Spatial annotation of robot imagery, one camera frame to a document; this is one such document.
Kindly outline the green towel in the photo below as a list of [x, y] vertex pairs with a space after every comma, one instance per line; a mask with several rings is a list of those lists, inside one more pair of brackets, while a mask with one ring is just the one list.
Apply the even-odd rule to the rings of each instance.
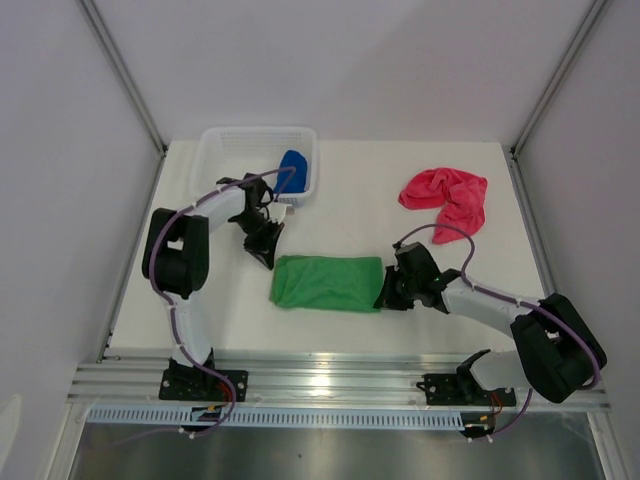
[[382, 286], [379, 257], [287, 255], [276, 261], [269, 300], [288, 310], [375, 313]]

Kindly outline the blue towel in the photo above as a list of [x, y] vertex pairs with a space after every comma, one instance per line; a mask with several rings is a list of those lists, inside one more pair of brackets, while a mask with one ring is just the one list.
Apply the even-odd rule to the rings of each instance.
[[301, 194], [306, 191], [308, 161], [296, 150], [287, 150], [279, 165], [274, 192], [277, 194]]

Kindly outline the white plastic basket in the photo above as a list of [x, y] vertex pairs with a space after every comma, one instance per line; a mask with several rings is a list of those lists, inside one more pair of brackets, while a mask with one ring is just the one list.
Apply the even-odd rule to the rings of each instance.
[[279, 200], [303, 206], [316, 191], [319, 145], [314, 130], [299, 126], [213, 127], [200, 137], [192, 163], [188, 191], [194, 197], [210, 192], [223, 178], [241, 178], [279, 168], [287, 152], [306, 161], [280, 194]]

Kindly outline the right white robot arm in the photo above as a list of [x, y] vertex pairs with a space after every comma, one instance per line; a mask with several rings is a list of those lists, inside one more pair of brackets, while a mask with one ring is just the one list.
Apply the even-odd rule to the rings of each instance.
[[394, 245], [396, 263], [385, 270], [375, 307], [408, 311], [416, 305], [466, 317], [514, 342], [514, 349], [485, 349], [456, 369], [458, 395], [479, 403], [492, 391], [527, 388], [552, 403], [595, 387], [607, 358], [565, 296], [518, 299], [473, 282], [463, 270], [442, 271], [421, 243]]

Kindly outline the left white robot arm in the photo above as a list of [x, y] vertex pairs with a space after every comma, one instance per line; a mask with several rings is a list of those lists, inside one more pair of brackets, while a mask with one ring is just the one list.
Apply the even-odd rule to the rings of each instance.
[[210, 363], [213, 347], [204, 333], [204, 316], [195, 306], [209, 275], [210, 235], [225, 224], [237, 225], [244, 233], [244, 251], [273, 269], [284, 223], [268, 212], [278, 194], [265, 178], [280, 172], [225, 177], [179, 210], [158, 208], [152, 213], [142, 273], [165, 302], [174, 343], [171, 360], [189, 368], [181, 385], [194, 399], [209, 398], [217, 387]]

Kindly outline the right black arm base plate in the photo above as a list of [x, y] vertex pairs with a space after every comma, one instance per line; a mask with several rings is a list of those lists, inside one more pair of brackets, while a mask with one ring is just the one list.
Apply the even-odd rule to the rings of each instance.
[[454, 373], [426, 373], [416, 383], [430, 406], [516, 406], [516, 394], [505, 388], [486, 390], [473, 378], [472, 365], [489, 349], [481, 350], [463, 361]]

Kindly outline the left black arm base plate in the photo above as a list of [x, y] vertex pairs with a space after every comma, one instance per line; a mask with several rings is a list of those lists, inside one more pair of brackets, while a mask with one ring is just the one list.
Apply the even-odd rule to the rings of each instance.
[[[244, 402], [249, 384], [246, 370], [221, 370], [236, 390], [236, 401]], [[158, 397], [164, 401], [230, 402], [231, 389], [221, 380], [198, 369], [186, 372], [167, 369], [163, 372]]]

